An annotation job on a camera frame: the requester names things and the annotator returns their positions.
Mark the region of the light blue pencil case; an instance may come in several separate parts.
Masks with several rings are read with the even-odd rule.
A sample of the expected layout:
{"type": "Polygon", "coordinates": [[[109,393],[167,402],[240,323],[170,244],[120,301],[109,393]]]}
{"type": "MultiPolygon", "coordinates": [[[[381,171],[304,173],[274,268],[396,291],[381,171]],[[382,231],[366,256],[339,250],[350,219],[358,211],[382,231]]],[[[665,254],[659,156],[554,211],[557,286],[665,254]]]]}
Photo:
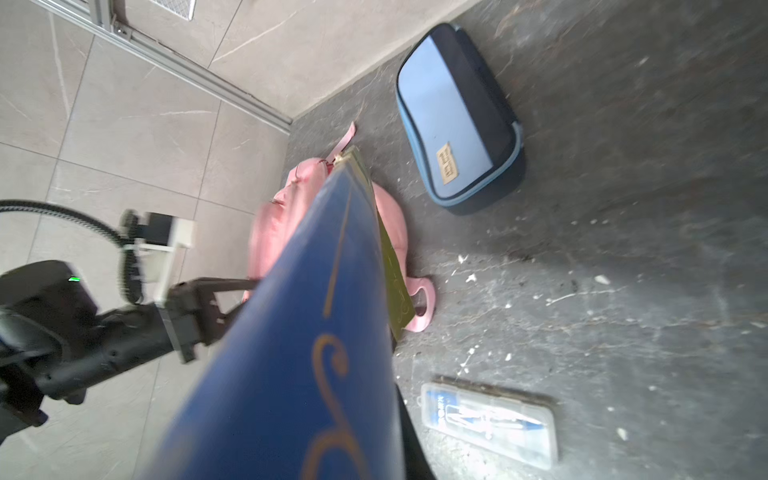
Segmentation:
{"type": "Polygon", "coordinates": [[[464,29],[451,23],[430,29],[401,64],[395,98],[435,204],[468,215],[520,185],[523,127],[464,29]]]}

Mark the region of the Animal Farm book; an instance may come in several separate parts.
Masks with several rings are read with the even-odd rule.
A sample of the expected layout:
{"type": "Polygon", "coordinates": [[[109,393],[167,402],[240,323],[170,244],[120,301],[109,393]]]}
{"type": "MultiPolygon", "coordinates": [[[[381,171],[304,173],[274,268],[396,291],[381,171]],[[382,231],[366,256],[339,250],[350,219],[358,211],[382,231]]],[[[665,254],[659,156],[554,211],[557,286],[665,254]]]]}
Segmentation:
{"type": "Polygon", "coordinates": [[[143,477],[405,478],[393,341],[412,313],[371,176],[349,148],[143,477]]]}

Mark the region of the pink student backpack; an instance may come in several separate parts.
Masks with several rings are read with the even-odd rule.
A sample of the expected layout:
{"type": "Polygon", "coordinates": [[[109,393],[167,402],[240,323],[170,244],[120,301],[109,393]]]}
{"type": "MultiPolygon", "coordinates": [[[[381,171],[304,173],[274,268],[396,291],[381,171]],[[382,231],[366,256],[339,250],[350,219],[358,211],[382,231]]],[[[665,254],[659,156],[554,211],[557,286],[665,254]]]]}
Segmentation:
{"type": "MultiPolygon", "coordinates": [[[[355,133],[356,125],[351,124],[328,156],[310,158],[292,169],[285,186],[270,202],[263,205],[256,215],[249,241],[250,279],[262,279],[269,273],[332,172],[336,158],[349,145],[355,133]]],[[[407,275],[408,231],[403,211],[380,185],[374,184],[373,190],[376,207],[397,256],[405,288],[411,297],[418,293],[425,295],[424,311],[415,313],[404,329],[422,332],[430,325],[434,316],[434,284],[427,278],[413,278],[407,275]]]]}

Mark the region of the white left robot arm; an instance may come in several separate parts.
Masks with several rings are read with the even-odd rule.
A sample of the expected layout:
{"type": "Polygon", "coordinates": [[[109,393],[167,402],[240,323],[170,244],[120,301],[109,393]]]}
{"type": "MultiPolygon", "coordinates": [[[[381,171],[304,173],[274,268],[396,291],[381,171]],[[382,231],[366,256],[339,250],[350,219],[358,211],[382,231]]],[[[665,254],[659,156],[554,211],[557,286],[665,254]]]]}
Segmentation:
{"type": "Polygon", "coordinates": [[[1,436],[47,419],[45,398],[71,405],[89,388],[170,352],[189,363],[198,344],[224,337],[239,314],[216,296],[249,292],[252,279],[201,277],[170,282],[175,257],[191,245],[193,222],[133,210],[113,228],[85,213],[47,202],[12,199],[4,213],[47,215],[83,226],[121,252],[119,285],[126,305],[106,312],[83,280],[60,260],[30,263],[1,277],[1,436]]]}

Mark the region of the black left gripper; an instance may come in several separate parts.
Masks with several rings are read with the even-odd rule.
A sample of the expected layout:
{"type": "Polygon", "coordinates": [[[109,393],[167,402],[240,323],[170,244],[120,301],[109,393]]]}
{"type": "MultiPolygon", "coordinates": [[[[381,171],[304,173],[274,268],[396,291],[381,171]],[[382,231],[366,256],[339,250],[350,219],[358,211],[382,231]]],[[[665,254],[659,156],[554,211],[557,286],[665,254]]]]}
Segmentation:
{"type": "Polygon", "coordinates": [[[113,309],[78,338],[84,349],[71,360],[45,360],[35,365],[38,389],[53,399],[65,399],[121,373],[175,352],[183,363],[196,359],[195,346],[221,340],[245,306],[220,309],[218,293],[249,292],[252,279],[203,277],[182,282],[168,292],[166,302],[113,309]]]}

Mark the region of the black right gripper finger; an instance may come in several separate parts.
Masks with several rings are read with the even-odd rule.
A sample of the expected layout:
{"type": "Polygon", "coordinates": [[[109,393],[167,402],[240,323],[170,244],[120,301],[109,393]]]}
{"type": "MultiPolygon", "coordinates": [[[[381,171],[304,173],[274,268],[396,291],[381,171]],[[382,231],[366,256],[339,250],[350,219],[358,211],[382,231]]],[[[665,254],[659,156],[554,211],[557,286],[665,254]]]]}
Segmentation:
{"type": "Polygon", "coordinates": [[[396,392],[399,401],[398,406],[404,451],[405,478],[407,480],[435,480],[434,473],[423,452],[400,389],[396,388],[396,392]]]}

